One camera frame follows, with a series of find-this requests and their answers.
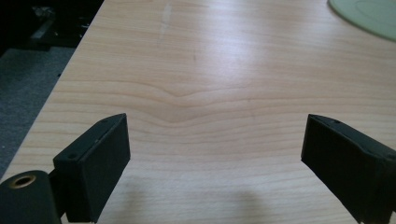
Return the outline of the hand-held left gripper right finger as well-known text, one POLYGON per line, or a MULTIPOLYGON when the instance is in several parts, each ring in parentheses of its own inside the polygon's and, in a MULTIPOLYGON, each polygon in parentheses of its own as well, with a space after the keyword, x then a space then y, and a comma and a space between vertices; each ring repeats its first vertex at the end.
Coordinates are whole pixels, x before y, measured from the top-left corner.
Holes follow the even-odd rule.
POLYGON ((396 150, 339 120, 310 114, 301 158, 357 222, 389 224, 396 212, 396 150))

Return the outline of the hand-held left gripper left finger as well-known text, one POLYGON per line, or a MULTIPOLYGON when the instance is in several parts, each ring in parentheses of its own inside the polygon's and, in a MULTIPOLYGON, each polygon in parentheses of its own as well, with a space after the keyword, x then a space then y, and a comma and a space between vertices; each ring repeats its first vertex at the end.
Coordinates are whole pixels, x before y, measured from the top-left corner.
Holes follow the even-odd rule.
POLYGON ((96 122, 53 159, 58 212, 70 222, 97 222, 130 159, 127 116, 96 122))

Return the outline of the pale green round plate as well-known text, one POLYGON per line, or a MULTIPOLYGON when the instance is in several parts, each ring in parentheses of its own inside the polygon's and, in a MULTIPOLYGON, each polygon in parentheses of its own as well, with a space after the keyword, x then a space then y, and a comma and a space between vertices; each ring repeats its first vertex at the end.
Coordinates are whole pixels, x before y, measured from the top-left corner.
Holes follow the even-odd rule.
POLYGON ((396 0, 328 0, 328 5, 349 23, 396 42, 396 0))

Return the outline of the dark metal stand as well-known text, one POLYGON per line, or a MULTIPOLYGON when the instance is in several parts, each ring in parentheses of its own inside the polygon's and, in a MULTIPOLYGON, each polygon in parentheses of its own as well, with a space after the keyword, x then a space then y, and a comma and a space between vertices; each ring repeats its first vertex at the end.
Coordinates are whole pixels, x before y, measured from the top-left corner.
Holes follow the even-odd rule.
POLYGON ((48 51, 51 47, 76 48, 90 27, 94 15, 76 7, 34 7, 41 22, 15 49, 48 51))

